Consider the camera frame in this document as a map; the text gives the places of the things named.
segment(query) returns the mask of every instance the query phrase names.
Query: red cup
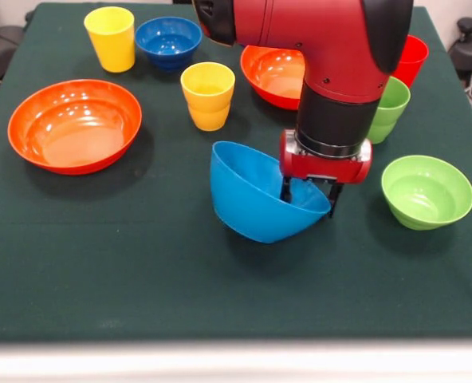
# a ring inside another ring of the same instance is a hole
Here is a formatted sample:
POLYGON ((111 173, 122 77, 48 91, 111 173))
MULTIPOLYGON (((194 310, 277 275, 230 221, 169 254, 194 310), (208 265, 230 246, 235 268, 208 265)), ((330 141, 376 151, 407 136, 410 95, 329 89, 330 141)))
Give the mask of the red cup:
POLYGON ((399 78, 410 88, 428 56, 429 47, 427 44, 419 38, 408 34, 399 65, 392 76, 399 78))

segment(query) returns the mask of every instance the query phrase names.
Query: wall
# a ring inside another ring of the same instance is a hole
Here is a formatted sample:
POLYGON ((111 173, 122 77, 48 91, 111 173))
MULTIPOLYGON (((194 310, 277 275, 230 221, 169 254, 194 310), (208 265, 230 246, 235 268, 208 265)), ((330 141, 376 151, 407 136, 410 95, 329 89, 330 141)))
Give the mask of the wall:
POLYGON ((472 0, 415 0, 415 5, 427 8, 445 47, 459 36, 458 19, 472 17, 472 0))
MULTIPOLYGON (((104 2, 172 3, 172 0, 103 0, 104 2)), ((89 0, 0 0, 0 26, 25 25, 25 15, 40 2, 89 2, 89 0)))
MULTIPOLYGON (((83 0, 53 1, 81 2, 83 0)), ((26 12, 32 10, 39 2, 40 0, 0 0, 0 25, 23 25, 26 12)), ((119 0, 119 2, 170 3, 171 0, 119 0)), ((472 16, 472 0, 415 0, 415 4, 427 7, 445 46, 449 46, 458 37, 456 21, 463 16, 472 16)))

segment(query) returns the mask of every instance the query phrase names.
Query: green tablecloth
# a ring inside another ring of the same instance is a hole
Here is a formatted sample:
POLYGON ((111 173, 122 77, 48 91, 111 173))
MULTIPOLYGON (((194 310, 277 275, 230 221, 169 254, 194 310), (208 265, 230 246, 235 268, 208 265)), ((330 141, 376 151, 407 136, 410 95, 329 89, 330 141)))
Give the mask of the green tablecloth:
MULTIPOLYGON (((210 147, 236 140, 277 156, 294 113, 259 99, 240 46, 203 40, 195 61, 237 76, 227 125, 191 123, 179 74, 138 53, 123 74, 98 65, 83 27, 100 4, 43 4, 0 88, 0 342, 472 336, 472 212, 414 232, 390 214, 380 175, 408 154, 438 156, 472 182, 472 110, 424 8, 411 32, 431 55, 372 170, 345 188, 332 220, 271 246, 225 228, 211 207, 210 147), (93 77, 133 92, 144 124, 105 171, 58 176, 10 148, 6 126, 31 93, 93 77)), ((124 4, 136 25, 191 6, 124 4)))

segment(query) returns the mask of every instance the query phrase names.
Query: green bowl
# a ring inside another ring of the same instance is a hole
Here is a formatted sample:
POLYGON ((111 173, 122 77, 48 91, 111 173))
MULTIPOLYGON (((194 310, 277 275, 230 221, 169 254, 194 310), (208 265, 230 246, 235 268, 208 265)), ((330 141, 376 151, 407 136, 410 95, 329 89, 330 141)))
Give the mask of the green bowl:
POLYGON ((392 214, 413 230, 454 223, 472 208, 472 185, 457 168, 438 158, 405 156, 383 171, 381 188, 392 214))

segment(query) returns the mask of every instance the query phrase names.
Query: orange bowl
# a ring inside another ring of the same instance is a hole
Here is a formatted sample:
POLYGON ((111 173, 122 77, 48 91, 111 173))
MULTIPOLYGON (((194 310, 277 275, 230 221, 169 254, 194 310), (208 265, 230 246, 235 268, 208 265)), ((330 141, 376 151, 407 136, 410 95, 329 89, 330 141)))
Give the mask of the orange bowl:
POLYGON ((301 52, 248 45, 240 65, 259 96, 279 108, 298 110, 305 74, 301 52))
POLYGON ((138 100, 101 80, 73 80, 43 88, 14 111, 7 129, 22 158, 59 174, 79 176, 116 162, 142 121, 138 100))

